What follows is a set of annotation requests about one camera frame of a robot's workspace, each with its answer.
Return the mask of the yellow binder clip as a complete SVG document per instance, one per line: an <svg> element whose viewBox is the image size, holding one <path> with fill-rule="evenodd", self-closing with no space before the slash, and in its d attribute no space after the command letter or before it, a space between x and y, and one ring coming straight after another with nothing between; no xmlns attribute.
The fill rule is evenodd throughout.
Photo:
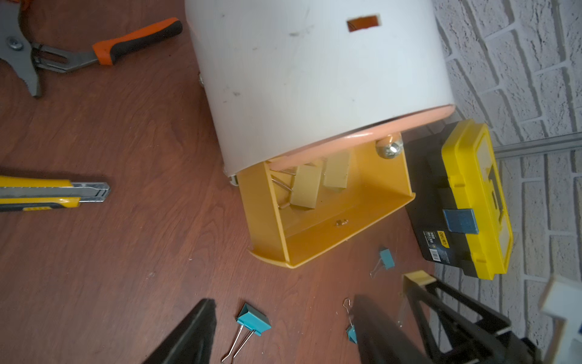
<svg viewBox="0 0 582 364"><path fill-rule="evenodd" d="M317 206L318 191L321 184L322 168L314 165L300 165L292 175L292 184L286 184L272 176L271 181L288 192L287 205L304 209Z"/></svg>
<svg viewBox="0 0 582 364"><path fill-rule="evenodd" d="M425 287L427 285L431 285L433 283L435 283L437 281L437 279L435 277L433 277L432 275L426 273L423 270L418 270L418 271L412 271L410 273L406 273L403 275L403 290L400 294L401 297L401 303L400 303L400 310L399 310L399 314L398 314L398 323L399 325L403 325L405 319L406 319L406 315L407 315L407 306L408 306L408 299L407 294L406 294L406 290L407 290L407 286L410 283L416 284L420 287Z"/></svg>
<svg viewBox="0 0 582 364"><path fill-rule="evenodd" d="M351 155L348 150L328 156L324 168L324 186L345 189L348 185Z"/></svg>

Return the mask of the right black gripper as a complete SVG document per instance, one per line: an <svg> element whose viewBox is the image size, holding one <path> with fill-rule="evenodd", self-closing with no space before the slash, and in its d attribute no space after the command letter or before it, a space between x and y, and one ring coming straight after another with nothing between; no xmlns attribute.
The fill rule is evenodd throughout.
<svg viewBox="0 0 582 364"><path fill-rule="evenodd" d="M477 322L446 305L442 292L480 316ZM426 354L434 363L540 363L541 350L528 338L511 331L511 320L489 306L437 279L420 287L410 283L406 290L409 306L422 336ZM443 352L434 339L422 306L436 313L451 349Z"/></svg>

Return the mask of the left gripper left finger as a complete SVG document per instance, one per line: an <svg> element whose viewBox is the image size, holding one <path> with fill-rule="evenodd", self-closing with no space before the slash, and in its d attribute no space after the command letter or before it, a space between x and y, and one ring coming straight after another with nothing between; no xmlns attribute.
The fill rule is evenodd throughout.
<svg viewBox="0 0 582 364"><path fill-rule="evenodd" d="M210 363L217 325L215 310L215 300L200 300L143 363Z"/></svg>

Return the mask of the orange top drawer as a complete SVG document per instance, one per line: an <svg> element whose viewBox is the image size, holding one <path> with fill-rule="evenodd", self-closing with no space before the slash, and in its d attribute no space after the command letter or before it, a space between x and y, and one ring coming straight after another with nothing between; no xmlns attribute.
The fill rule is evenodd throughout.
<svg viewBox="0 0 582 364"><path fill-rule="evenodd" d="M373 127L367 127L363 130L349 132L347 135L328 138L327 140L302 147L275 159L271 159L268 163L268 167L274 171L281 171L298 165L303 165L312 160L357 147L360 144L382 140L388 136L396 136L398 133L425 126L427 124L432 124L436 121L450 117L455 110L456 107L454 105L436 107L422 112L404 115L401 118L396 118Z"/></svg>

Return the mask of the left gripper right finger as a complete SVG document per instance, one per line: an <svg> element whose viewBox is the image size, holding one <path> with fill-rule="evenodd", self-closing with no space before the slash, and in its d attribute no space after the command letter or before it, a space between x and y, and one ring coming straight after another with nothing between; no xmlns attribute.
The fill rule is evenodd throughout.
<svg viewBox="0 0 582 364"><path fill-rule="evenodd" d="M371 298L355 295L352 313L361 363L432 363Z"/></svg>

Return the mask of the white round drawer cabinet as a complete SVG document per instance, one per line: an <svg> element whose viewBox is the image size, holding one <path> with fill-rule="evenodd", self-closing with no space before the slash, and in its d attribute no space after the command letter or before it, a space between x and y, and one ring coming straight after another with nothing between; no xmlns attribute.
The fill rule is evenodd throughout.
<svg viewBox="0 0 582 364"><path fill-rule="evenodd" d="M227 176L455 105L430 1L187 1Z"/></svg>

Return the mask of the yellow drawer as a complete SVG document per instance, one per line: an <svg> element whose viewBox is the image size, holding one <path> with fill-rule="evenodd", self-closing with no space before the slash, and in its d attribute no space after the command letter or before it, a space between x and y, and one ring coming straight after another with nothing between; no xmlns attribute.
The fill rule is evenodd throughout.
<svg viewBox="0 0 582 364"><path fill-rule="evenodd" d="M350 150L346 188L320 184L315 206L292 204L296 174L273 171L265 162L237 174L253 247L271 265L297 268L412 202L406 155L381 158L374 143Z"/></svg>

